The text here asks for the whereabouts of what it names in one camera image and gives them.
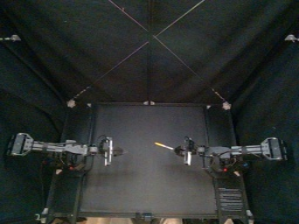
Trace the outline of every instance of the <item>cable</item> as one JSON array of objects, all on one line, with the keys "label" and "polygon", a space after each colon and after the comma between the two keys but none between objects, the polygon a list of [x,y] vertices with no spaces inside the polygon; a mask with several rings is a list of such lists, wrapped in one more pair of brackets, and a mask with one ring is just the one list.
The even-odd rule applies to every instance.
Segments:
[{"label": "cable", "polygon": [[99,76],[99,78],[69,99],[73,101],[76,98],[80,97],[80,95],[99,82],[100,79],[103,79],[123,63],[127,61],[137,52],[139,50],[148,44],[148,41],[145,41],[135,50],[125,56],[124,59],[121,59],[116,65],[103,74]]},{"label": "cable", "polygon": [[[181,58],[175,54],[175,52],[169,49],[169,47],[164,44],[164,42],[153,36],[153,38],[157,40],[157,42],[163,45],[163,47],[168,50],[168,52],[172,54],[172,56],[183,63],[183,65],[189,69],[189,71],[201,79],[201,77],[197,75],[197,73],[192,70],[192,68],[185,64],[185,62],[181,60]],[[227,102],[225,98],[220,95],[220,93],[215,90],[212,86],[208,85],[208,88],[211,89],[212,93],[224,101]]]},{"label": "cable", "polygon": [[201,0],[199,3],[196,3],[191,9],[177,18],[172,21],[172,23],[155,35],[156,37],[163,34],[163,32],[179,21],[181,18],[184,18],[204,2],[205,0]]},{"label": "cable", "polygon": [[131,20],[148,32],[148,30],[143,27],[143,25],[129,16],[129,14],[125,12],[125,8],[120,8],[116,3],[112,0],[108,0],[115,6],[116,8],[131,18]]}]

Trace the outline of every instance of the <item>black fabric wall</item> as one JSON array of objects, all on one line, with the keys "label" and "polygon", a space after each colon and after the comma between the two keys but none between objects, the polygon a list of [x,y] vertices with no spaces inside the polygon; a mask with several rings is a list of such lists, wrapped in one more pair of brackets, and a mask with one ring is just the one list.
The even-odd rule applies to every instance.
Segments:
[{"label": "black fabric wall", "polygon": [[299,45],[283,43],[252,74],[235,101],[237,140],[259,144],[279,137],[289,152],[285,162],[256,162],[245,176],[247,196],[259,223],[299,220]]},{"label": "black fabric wall", "polygon": [[[0,36],[12,34],[0,13]],[[49,184],[41,155],[4,156],[10,136],[24,132],[41,141],[58,141],[61,136],[65,108],[37,65],[22,41],[0,42],[0,223],[33,223]]]}]

